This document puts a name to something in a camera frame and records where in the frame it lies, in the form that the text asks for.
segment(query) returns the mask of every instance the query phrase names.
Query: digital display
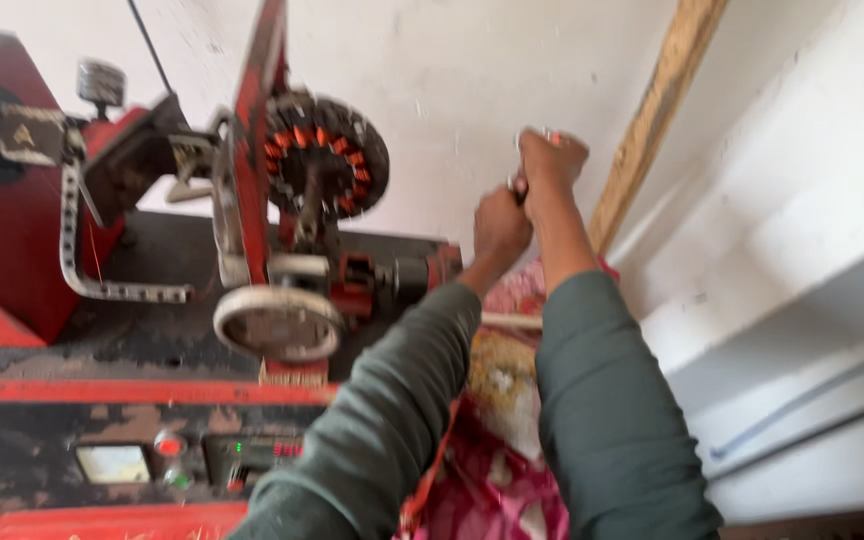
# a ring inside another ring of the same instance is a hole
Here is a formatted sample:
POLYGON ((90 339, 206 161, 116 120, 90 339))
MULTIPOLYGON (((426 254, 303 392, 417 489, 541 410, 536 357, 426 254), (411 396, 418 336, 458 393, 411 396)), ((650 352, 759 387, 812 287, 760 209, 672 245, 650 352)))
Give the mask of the digital display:
POLYGON ((271 455, 273 458, 291 458, 301 456, 303 454, 303 445, 300 443, 281 443, 276 442, 271 447, 271 455))

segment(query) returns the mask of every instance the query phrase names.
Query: person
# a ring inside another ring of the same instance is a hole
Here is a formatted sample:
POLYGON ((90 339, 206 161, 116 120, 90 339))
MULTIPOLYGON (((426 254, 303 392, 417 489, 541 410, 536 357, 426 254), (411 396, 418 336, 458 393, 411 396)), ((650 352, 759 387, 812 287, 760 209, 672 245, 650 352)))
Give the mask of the person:
POLYGON ((263 475, 233 539, 386 540, 430 465, 462 391, 482 299, 529 246, 548 300, 535 355, 539 438, 570 536, 717 538, 722 519, 682 411, 611 276, 599 268, 572 195, 588 149, 533 129, 518 139, 527 184, 475 212, 474 262, 429 293, 356 360, 294 467, 263 475))

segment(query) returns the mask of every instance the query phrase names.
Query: green shirt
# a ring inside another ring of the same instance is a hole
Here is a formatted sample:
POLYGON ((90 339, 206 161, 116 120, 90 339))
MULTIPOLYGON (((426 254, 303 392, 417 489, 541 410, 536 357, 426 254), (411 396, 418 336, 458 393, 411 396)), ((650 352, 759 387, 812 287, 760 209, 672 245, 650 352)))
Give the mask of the green shirt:
MULTIPOLYGON (((364 351, 230 538, 390 538, 465 384, 481 310, 462 284, 440 287, 364 351)), ((542 318, 539 435, 571 537, 717 538, 695 440, 612 278, 570 277, 542 318)))

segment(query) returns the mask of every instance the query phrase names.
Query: wooden plank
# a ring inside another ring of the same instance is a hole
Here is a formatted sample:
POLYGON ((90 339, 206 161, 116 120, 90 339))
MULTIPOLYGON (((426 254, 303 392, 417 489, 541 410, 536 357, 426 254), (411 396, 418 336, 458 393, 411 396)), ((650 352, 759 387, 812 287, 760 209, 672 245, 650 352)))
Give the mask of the wooden plank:
POLYGON ((652 80, 615 151, 605 190, 588 224, 588 239, 596 254, 604 256, 609 251, 672 118, 689 91, 727 3, 728 0, 679 0, 652 80))

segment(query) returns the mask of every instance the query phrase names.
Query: metal wire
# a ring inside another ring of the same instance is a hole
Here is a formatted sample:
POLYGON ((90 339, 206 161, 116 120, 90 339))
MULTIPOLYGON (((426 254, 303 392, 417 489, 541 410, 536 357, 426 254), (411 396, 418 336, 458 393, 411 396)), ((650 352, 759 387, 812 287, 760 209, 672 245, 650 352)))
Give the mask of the metal wire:
POLYGON ((155 62, 155 69, 158 70, 158 76, 162 79, 162 84, 165 85, 165 90, 170 94, 176 93, 169 84, 168 77, 165 76, 165 70, 162 69, 162 62, 159 61, 159 55, 156 54, 156 47, 152 44, 152 39, 149 37, 149 31, 145 29, 145 23, 142 22, 142 15, 139 14, 135 0, 126 0, 128 7, 132 10, 132 16, 135 18, 135 24, 138 25, 138 31, 142 33, 142 39, 145 40, 146 46, 149 48, 151 59, 155 62))

